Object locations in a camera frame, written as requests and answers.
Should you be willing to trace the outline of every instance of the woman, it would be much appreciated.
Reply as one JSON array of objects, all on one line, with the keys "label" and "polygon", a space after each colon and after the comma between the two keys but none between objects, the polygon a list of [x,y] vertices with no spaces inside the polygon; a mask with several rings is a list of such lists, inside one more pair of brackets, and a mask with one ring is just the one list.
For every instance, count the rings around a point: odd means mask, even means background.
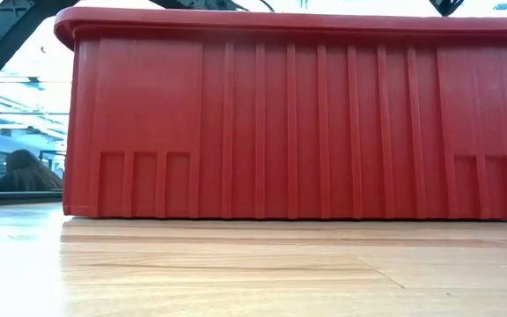
[{"label": "woman", "polygon": [[7,172],[0,179],[0,192],[62,189],[62,180],[45,167],[30,151],[14,151],[7,156],[5,162]]}]

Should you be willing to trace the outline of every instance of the plastic bin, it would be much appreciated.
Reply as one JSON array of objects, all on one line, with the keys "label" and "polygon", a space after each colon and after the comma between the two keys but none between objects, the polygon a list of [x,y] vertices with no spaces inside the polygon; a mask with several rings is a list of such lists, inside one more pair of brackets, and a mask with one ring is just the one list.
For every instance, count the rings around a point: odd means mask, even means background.
[{"label": "plastic bin", "polygon": [[507,18],[70,8],[64,212],[507,219]]}]

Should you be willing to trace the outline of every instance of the brown hair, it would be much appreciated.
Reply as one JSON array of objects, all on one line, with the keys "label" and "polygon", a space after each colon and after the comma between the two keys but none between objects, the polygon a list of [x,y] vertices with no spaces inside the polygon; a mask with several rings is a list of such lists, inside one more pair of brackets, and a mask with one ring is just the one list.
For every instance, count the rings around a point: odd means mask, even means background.
[{"label": "brown hair", "polygon": [[30,151],[16,150],[7,156],[6,169],[13,174],[15,187],[21,191],[62,189],[62,180],[42,164]]}]

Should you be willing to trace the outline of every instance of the bin rim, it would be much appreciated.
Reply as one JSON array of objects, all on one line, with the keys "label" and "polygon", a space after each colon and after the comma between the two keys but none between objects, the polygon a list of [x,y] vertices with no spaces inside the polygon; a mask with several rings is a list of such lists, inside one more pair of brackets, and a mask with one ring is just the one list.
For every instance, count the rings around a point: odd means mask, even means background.
[{"label": "bin rim", "polygon": [[266,13],[246,11],[149,10],[70,7],[55,17],[55,35],[73,49],[80,26],[164,27],[231,30],[297,30],[507,37],[507,18],[440,18]]}]

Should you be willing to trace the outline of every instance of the wood grain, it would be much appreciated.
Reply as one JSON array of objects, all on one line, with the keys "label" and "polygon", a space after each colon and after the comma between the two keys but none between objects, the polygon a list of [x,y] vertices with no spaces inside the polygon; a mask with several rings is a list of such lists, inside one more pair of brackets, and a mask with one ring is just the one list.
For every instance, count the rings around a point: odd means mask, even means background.
[{"label": "wood grain", "polygon": [[64,217],[0,207],[0,316],[507,316],[507,223]]}]

